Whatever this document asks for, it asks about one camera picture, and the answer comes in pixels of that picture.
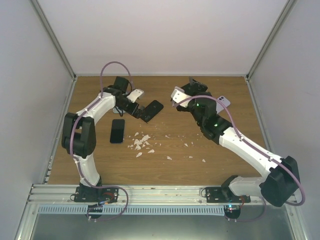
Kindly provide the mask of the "black smartphone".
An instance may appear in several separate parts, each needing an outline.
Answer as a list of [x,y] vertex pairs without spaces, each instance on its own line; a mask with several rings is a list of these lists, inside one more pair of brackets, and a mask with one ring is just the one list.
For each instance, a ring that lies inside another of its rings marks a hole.
[[125,120],[113,119],[110,132],[110,143],[121,144],[124,141]]

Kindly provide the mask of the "light blue phone case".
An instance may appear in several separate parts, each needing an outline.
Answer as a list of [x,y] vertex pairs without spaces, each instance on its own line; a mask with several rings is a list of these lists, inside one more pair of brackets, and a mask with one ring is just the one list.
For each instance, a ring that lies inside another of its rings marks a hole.
[[119,110],[119,108],[117,108],[116,106],[112,109],[112,112],[113,112],[114,114],[121,114],[121,113],[122,113],[122,111]]

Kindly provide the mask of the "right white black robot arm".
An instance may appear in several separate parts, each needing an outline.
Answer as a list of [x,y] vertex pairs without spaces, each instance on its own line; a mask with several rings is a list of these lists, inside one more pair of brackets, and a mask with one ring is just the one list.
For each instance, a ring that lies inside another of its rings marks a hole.
[[205,84],[189,78],[188,84],[174,88],[172,105],[180,112],[191,113],[204,137],[235,153],[260,174],[229,177],[221,185],[223,200],[232,203],[239,196],[255,196],[274,207],[293,205],[289,198],[302,188],[297,161],[274,154],[246,137],[232,117],[219,115],[221,110],[228,109],[229,100],[223,96],[214,98],[207,89]]

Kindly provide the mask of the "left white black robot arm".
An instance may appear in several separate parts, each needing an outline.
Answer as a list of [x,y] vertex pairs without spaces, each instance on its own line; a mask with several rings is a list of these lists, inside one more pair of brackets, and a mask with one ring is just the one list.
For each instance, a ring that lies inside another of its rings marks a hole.
[[86,197],[92,202],[98,202],[103,197],[101,176],[94,160],[94,150],[97,144],[96,124],[113,108],[118,107],[138,119],[144,107],[137,100],[144,95],[141,89],[128,87],[133,84],[124,77],[117,77],[112,85],[100,86],[95,99],[76,113],[68,112],[64,116],[61,145],[72,157],[77,167],[80,183],[88,187]]

